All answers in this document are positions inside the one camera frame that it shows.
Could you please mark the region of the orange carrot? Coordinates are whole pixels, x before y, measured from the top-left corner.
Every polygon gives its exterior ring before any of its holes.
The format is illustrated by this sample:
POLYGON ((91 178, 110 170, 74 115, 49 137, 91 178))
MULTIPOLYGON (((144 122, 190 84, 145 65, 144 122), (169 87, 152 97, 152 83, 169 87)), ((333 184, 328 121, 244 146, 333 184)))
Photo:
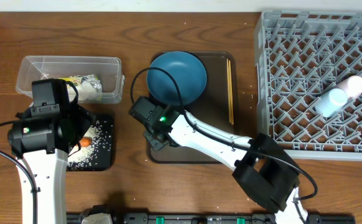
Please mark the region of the orange carrot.
POLYGON ((79 142, 77 143, 77 146, 80 147, 88 147, 92 144, 92 139, 88 137, 83 137, 79 142))

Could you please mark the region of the white tissue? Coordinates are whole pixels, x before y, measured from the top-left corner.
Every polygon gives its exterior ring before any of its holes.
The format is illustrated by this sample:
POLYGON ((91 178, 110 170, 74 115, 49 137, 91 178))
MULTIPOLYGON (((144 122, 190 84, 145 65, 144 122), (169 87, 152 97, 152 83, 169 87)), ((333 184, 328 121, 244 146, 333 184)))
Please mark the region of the white tissue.
POLYGON ((78 101, 98 100, 101 98, 101 92, 94 88, 89 82, 83 82, 76 86, 78 91, 78 101))

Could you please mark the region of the green snack wrapper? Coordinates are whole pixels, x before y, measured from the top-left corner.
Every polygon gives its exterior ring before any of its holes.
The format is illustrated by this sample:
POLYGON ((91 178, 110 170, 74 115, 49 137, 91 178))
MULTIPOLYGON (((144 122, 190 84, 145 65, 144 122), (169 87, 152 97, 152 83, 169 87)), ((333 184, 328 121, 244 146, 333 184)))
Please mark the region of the green snack wrapper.
MULTIPOLYGON (((100 80, 98 77, 94 74, 91 75, 84 75, 84 76, 73 76, 73 77, 64 77, 62 80, 65 80, 66 82, 72 82, 73 86, 76 87, 80 85, 83 82, 89 82, 93 85, 94 88, 98 89, 99 92, 101 92, 101 98, 103 94, 103 89, 100 80)), ((93 101, 101 101, 101 98, 98 100, 88 100, 88 101, 78 101, 79 103, 87 103, 87 102, 93 102, 93 101)))

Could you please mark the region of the dark blue bowl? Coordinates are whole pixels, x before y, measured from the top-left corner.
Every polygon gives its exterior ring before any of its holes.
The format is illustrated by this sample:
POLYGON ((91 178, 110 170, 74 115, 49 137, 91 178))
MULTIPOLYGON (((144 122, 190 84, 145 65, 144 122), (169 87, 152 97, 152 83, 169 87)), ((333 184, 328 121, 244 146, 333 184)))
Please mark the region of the dark blue bowl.
POLYGON ((167 52, 152 61, 146 82, 150 94, 161 103, 187 105, 203 93, 207 72, 196 56, 167 52))

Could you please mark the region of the light blue cup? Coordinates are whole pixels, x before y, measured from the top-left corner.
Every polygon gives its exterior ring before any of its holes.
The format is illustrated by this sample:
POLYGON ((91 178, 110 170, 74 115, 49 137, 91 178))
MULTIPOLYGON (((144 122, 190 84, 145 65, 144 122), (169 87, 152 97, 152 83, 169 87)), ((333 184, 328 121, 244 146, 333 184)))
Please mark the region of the light blue cup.
POLYGON ((347 101, 348 95, 342 89, 333 88, 320 97, 315 110, 323 117, 329 118, 338 113, 347 101))

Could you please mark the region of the pink cup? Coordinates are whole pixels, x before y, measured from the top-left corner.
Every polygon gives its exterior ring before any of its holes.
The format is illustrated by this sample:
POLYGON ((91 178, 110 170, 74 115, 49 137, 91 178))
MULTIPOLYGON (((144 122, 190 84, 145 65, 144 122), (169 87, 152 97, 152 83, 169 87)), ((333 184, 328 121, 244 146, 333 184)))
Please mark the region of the pink cup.
POLYGON ((336 87, 343 90, 349 100, 354 100, 362 94, 362 77, 353 75, 340 82, 336 87))

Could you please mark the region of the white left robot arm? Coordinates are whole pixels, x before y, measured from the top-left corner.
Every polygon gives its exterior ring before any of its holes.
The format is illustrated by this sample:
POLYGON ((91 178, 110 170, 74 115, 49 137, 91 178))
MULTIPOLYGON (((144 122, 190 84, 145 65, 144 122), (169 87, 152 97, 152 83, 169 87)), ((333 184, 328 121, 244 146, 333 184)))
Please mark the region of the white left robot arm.
POLYGON ((68 154, 96 121, 80 105, 31 106, 16 114, 7 134, 22 190, 23 223, 66 223, 68 154))

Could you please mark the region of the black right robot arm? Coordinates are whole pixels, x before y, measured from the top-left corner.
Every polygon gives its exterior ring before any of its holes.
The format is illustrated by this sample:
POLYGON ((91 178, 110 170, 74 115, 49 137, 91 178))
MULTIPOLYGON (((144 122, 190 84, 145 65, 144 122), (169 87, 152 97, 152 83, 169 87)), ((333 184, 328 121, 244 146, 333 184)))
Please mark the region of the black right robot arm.
POLYGON ((276 223, 308 223, 299 196, 299 176, 308 174, 269 136, 235 136, 185 109, 152 103, 135 105, 130 114, 144 125, 144 137, 154 149, 173 144, 202 152, 230 168, 244 193, 274 213, 276 223))

